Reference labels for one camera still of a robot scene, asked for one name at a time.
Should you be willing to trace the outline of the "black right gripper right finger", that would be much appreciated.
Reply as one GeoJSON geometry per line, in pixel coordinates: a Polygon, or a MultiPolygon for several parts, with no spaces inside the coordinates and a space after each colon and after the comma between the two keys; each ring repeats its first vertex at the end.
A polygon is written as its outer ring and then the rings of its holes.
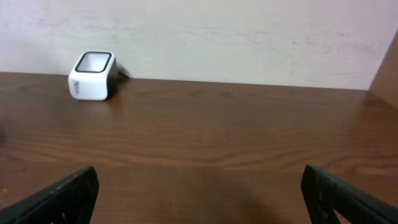
{"type": "Polygon", "coordinates": [[[301,191],[312,223],[397,223],[397,208],[314,165],[306,165],[301,191]]]}

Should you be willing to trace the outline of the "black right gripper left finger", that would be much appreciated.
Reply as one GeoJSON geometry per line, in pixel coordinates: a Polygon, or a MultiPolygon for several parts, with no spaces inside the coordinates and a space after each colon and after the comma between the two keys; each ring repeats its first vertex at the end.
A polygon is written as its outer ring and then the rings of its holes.
{"type": "Polygon", "coordinates": [[[85,167],[1,210],[1,223],[89,223],[99,192],[95,168],[85,167]]]}

